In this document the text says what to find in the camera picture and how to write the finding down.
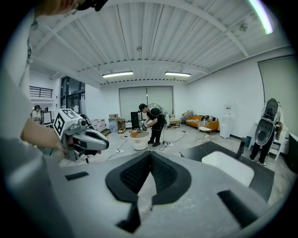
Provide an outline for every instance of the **ceiling light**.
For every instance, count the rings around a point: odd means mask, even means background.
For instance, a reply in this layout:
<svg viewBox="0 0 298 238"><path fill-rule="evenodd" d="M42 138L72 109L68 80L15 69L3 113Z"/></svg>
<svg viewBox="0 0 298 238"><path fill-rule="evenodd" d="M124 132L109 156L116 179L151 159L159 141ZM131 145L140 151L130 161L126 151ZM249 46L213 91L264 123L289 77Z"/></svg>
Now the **ceiling light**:
<svg viewBox="0 0 298 238"><path fill-rule="evenodd" d="M126 71L126 72L118 72L118 73L107 73L103 74L103 78L109 78L109 77L116 77L116 76L123 76L123 75L132 75L134 72L132 71Z"/></svg>
<svg viewBox="0 0 298 238"><path fill-rule="evenodd" d="M257 15L259 16L259 19L261 20L262 25L265 29L265 33L267 35L271 34L273 32L272 25L261 1L260 0L248 0L248 1L251 3L252 7L257 12Z"/></svg>
<svg viewBox="0 0 298 238"><path fill-rule="evenodd" d="M166 72L165 75L174 75L174 76L183 76L183 77L191 76L190 73L177 73L177 72Z"/></svg>

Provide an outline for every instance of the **white basin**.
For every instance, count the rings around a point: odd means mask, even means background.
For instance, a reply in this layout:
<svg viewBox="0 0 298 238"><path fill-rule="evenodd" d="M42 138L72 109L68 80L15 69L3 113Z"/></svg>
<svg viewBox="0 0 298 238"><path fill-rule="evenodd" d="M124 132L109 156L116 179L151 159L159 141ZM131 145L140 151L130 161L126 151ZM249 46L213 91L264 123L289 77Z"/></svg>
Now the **white basin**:
<svg viewBox="0 0 298 238"><path fill-rule="evenodd" d="M251 184L252 178L255 175L252 168L218 151L205 156L202 162L219 168L246 187Z"/></svg>

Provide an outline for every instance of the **black slot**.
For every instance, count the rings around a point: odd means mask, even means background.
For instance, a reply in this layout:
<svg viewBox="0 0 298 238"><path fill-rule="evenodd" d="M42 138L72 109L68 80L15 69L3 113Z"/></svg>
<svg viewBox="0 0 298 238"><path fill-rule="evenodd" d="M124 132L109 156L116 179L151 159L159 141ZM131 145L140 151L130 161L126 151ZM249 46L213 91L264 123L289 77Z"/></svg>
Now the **black slot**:
<svg viewBox="0 0 298 238"><path fill-rule="evenodd" d="M68 181L70 181L70 180L85 177L87 175L89 175L89 174L86 171L83 171L83 172L79 172L79 173L73 173L73 174L65 175L65 177Z"/></svg>
<svg viewBox="0 0 298 238"><path fill-rule="evenodd" d="M219 192L218 196L242 228L247 227L258 219L258 216L253 213L232 191L226 190Z"/></svg>

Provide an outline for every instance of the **person in black clothing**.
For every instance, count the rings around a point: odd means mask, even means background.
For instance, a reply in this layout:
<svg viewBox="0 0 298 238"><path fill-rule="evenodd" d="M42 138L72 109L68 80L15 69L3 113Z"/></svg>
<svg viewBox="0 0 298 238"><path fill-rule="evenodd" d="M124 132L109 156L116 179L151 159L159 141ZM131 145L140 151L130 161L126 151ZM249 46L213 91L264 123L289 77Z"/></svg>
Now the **person in black clothing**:
<svg viewBox="0 0 298 238"><path fill-rule="evenodd" d="M142 113L147 114L147 120L148 123L150 120L152 120L151 123L147 125L147 127L152 127L152 134L150 141L148 141L148 144L153 144L153 147L156 147L160 145L159 139L162 134L163 125L164 125L164 118L162 112L158 108L151 108L148 107L146 104L140 104L139 109Z"/></svg>

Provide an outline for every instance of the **couch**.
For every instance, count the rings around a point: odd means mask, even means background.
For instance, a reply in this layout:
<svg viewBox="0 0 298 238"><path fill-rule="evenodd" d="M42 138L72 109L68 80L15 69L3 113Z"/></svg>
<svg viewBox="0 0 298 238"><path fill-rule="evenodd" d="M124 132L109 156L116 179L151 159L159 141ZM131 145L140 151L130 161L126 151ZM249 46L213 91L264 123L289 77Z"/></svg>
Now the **couch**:
<svg viewBox="0 0 298 238"><path fill-rule="evenodd" d="M198 116L198 115L195 115L193 117L187 117L186 118L186 124L187 125L190 125L190 126L194 126L197 128L197 122L194 122L194 121L191 121L191 122L188 122L187 120L199 120L199 121L202 121L202 118L203 116ZM216 131L218 130L218 126L219 126L219 121L209 121L208 120L208 125L206 125L205 127L211 129L211 132L212 131Z"/></svg>

